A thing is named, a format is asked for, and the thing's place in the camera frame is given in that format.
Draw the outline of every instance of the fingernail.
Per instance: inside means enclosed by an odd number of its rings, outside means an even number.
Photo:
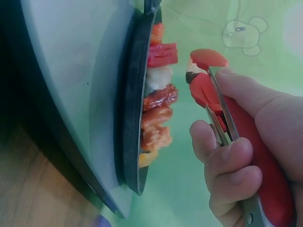
[[[224,150],[221,153],[221,157],[224,162],[227,162],[231,156],[231,148],[232,148],[232,143],[224,148]]]
[[[227,77],[232,73],[234,73],[234,71],[227,67],[224,67],[218,71],[218,75],[224,76],[224,77]]]
[[[235,173],[233,173],[231,175],[231,181],[234,183],[234,184],[240,184],[243,180],[243,177],[245,176],[245,173],[247,171],[248,168],[244,168],[244,169],[241,169]]]

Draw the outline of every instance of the white toy food piece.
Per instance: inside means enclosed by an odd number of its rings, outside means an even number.
[[[169,66],[148,68],[146,84],[153,90],[161,90],[171,82],[173,71]]]

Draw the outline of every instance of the hand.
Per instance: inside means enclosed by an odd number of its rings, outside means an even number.
[[[303,97],[295,97],[239,76],[228,68],[216,75],[221,92],[236,100],[254,119],[263,141],[292,182],[297,226],[303,226]],[[219,147],[212,127],[196,121],[190,128],[196,157],[205,163],[209,206],[224,227],[243,227],[237,201],[255,194],[262,172],[251,166],[253,149],[245,138]]]

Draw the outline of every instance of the gray plastic surface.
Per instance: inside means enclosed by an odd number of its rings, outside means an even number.
[[[127,217],[133,192],[117,178],[114,117],[134,6],[124,0],[21,3],[52,98],[107,199]]]

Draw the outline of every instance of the purple object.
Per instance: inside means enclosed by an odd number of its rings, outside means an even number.
[[[109,221],[105,217],[103,217],[102,215],[100,215],[98,227],[112,227],[112,226],[111,226],[111,224],[109,223]]]

